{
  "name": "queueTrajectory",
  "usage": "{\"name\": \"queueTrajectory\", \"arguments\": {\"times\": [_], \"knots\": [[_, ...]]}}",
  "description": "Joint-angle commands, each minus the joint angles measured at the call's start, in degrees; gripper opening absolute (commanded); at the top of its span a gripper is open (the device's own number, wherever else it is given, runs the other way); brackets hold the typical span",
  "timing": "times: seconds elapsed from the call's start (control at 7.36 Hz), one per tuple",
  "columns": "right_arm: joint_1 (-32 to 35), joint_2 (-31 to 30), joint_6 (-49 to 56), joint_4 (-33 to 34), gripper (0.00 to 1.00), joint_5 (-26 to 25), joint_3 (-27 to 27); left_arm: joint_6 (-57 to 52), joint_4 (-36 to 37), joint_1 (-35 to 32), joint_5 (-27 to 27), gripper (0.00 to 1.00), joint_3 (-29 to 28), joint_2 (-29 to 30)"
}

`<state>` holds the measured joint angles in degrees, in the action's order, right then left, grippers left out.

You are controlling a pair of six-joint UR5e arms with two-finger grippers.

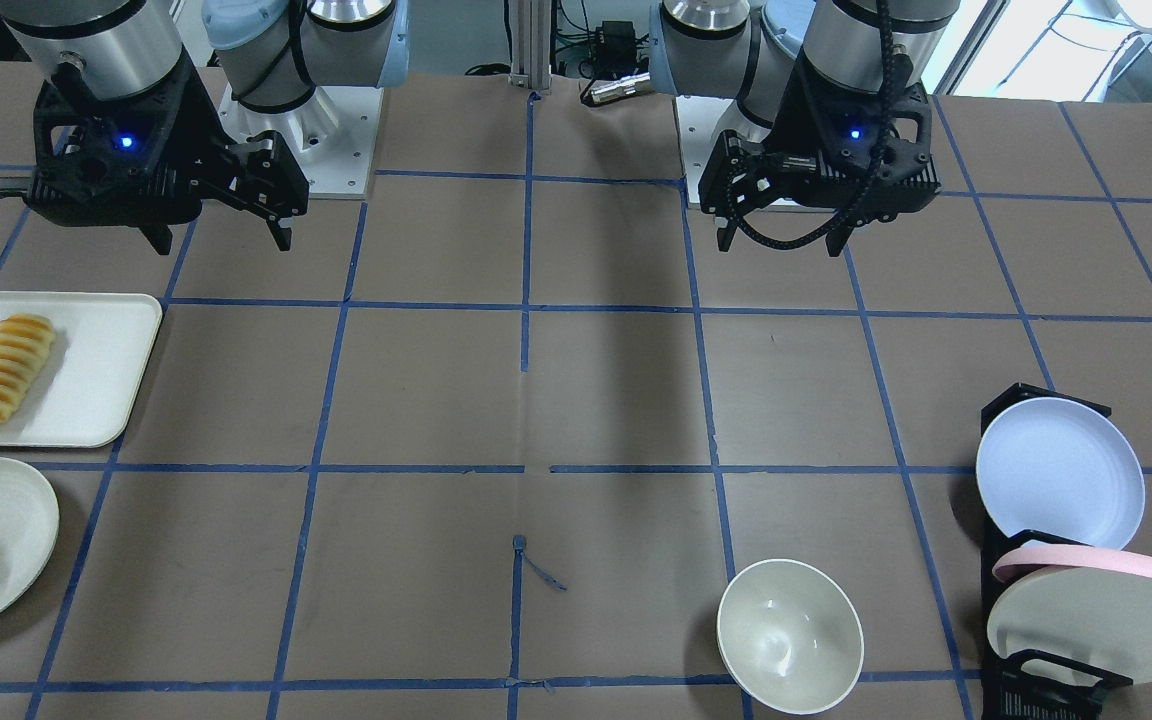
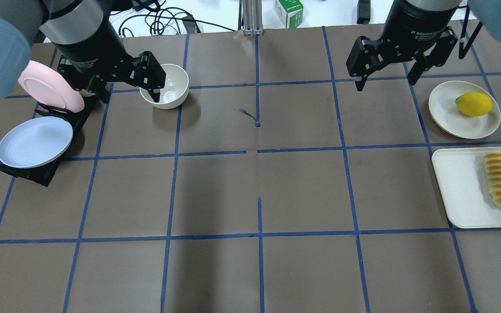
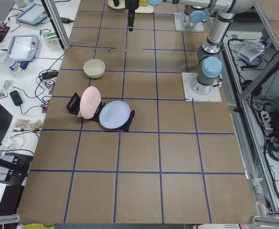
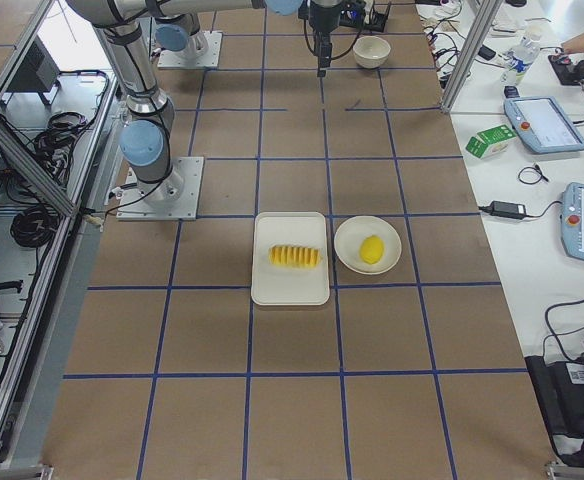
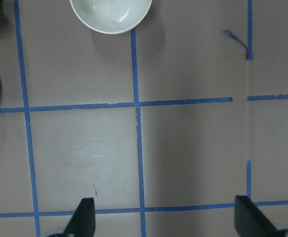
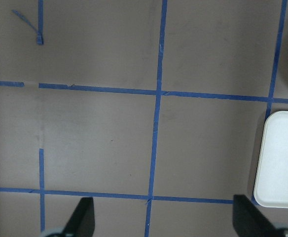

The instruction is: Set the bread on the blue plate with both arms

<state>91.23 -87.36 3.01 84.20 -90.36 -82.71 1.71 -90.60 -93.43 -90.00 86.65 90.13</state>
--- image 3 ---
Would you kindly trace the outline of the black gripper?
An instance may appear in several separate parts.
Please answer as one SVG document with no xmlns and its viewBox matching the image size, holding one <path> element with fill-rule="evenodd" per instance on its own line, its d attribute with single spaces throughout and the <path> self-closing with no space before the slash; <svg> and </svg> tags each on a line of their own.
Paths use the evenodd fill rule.
<svg viewBox="0 0 279 229">
<path fill-rule="evenodd" d="M 133 31 L 135 10 L 139 7 L 139 0 L 126 0 L 126 8 L 128 11 L 128 30 Z"/>
</svg>

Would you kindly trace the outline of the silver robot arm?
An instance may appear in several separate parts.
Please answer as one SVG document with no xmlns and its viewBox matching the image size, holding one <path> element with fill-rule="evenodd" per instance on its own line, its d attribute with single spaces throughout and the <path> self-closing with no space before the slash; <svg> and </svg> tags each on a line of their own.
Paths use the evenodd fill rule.
<svg viewBox="0 0 279 229">
<path fill-rule="evenodd" d="M 205 8 L 199 6 L 185 5 L 181 24 L 185 27 L 193 27 L 205 19 Z"/>
<path fill-rule="evenodd" d="M 197 6 L 206 9 L 218 10 L 209 35 L 199 46 L 197 51 L 200 67 L 196 79 L 191 82 L 191 89 L 200 95 L 210 93 L 214 80 L 221 73 L 223 64 L 218 59 L 223 38 L 238 13 L 250 9 L 256 3 L 255 0 L 169 0 L 171 4 L 183 4 Z"/>
</svg>

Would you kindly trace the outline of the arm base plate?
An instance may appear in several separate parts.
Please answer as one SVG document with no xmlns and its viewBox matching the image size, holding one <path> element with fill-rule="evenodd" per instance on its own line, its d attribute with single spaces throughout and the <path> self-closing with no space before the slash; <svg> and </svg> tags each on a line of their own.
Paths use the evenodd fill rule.
<svg viewBox="0 0 279 229">
<path fill-rule="evenodd" d="M 204 86 L 197 81 L 197 73 L 182 73 L 182 83 L 185 101 L 189 102 L 222 102 L 220 81 L 215 78 L 212 85 Z"/>
<path fill-rule="evenodd" d="M 174 24 L 176 31 L 204 32 L 204 13 L 193 12 L 190 15 L 185 13 L 174 13 Z"/>
</svg>

